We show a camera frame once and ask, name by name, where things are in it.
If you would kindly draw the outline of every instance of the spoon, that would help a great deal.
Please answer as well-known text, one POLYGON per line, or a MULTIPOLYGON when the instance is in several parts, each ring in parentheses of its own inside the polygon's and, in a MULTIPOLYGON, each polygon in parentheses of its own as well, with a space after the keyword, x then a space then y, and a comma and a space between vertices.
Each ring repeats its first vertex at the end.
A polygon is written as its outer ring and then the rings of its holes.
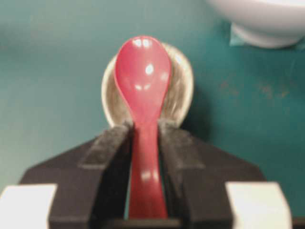
POLYGON ((157 120, 170 81, 170 59, 155 38, 134 37, 119 50, 114 75, 134 122, 129 218, 167 218, 157 120))

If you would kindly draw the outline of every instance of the white bowl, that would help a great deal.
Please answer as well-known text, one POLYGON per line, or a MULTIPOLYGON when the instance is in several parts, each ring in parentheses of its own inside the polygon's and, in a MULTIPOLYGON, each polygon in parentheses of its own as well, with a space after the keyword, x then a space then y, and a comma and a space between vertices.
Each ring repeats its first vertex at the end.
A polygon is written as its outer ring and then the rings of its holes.
POLYGON ((281 48, 305 36, 305 0, 207 0, 245 42, 281 48))
MULTIPOLYGON (((166 93, 161 118, 180 126, 186 117, 193 98, 194 78, 187 58, 177 48, 162 43, 172 62, 172 77, 166 93)), ((116 56, 109 62, 102 79, 102 106, 111 127, 131 119, 128 108, 116 88, 113 69, 116 56)))

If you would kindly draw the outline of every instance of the spoon bowl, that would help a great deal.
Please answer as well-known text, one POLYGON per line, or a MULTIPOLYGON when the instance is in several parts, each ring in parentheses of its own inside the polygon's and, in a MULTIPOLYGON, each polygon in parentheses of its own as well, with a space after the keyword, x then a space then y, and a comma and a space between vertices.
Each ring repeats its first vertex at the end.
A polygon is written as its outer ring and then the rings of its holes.
POLYGON ((121 47, 114 73, 134 122, 129 218, 166 218, 157 120, 171 76, 170 59, 155 38, 139 36, 121 47))

